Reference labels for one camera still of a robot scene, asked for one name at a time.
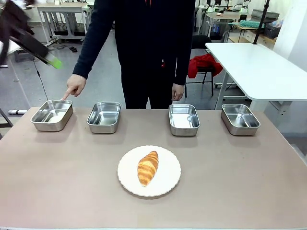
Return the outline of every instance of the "croissant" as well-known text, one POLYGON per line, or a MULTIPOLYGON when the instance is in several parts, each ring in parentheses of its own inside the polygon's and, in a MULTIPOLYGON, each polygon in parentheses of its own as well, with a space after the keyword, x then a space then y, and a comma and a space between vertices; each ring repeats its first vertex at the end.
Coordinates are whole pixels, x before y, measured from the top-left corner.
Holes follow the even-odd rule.
POLYGON ((157 172, 159 165, 158 153, 150 152, 138 164, 138 178, 143 186, 147 186, 157 172))

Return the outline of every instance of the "rectangular metal pan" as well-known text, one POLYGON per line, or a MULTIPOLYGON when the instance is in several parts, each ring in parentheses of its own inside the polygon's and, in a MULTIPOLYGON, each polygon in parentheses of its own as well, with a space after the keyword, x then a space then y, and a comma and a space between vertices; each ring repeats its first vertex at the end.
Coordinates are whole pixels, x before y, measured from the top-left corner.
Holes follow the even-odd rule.
POLYGON ((252 136, 255 135, 260 122, 243 104, 223 104, 222 120, 228 131, 235 136, 252 136))
POLYGON ((115 133, 118 127, 121 104, 98 102, 94 105, 87 124, 92 133, 115 133))
POLYGON ((61 131, 72 115, 72 101, 46 101, 31 118, 38 131, 61 131))
POLYGON ((196 109, 190 104, 172 104, 168 108, 171 133, 174 136, 195 136, 200 121, 196 109))

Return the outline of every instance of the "white plate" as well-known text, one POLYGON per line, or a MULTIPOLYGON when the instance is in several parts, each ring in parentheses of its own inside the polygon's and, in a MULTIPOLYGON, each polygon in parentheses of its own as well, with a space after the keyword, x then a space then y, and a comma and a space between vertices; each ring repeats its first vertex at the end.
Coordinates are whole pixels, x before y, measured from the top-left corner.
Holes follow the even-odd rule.
POLYGON ((159 146, 140 146, 127 152, 118 164, 118 179, 130 192, 139 196, 160 196, 172 190, 180 179, 181 167, 177 157, 159 146), (156 151, 159 166, 152 181, 144 187, 138 178, 139 161, 151 151, 156 151))

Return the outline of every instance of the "red jacket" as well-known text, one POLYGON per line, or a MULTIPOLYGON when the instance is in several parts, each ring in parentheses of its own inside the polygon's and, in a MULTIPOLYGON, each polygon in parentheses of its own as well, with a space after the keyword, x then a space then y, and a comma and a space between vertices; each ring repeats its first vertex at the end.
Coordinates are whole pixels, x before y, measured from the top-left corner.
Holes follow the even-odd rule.
POLYGON ((190 60, 188 77, 196 78, 199 67, 214 67, 214 71, 212 72, 213 77, 218 75, 223 70, 221 64, 217 63, 211 54, 205 54, 196 56, 190 60))

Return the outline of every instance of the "sleeve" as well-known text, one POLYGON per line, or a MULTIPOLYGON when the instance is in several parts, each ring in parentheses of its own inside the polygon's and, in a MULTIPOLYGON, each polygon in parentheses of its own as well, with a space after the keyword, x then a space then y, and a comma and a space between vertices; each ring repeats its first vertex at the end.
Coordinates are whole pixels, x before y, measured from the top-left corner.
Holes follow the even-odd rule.
POLYGON ((195 0, 181 0, 178 11, 177 69, 175 84, 184 85, 188 74, 194 28, 195 0))
POLYGON ((91 17, 92 22, 86 33, 73 74, 78 74, 87 79, 112 28, 115 19, 115 2, 115 0, 95 0, 91 17))

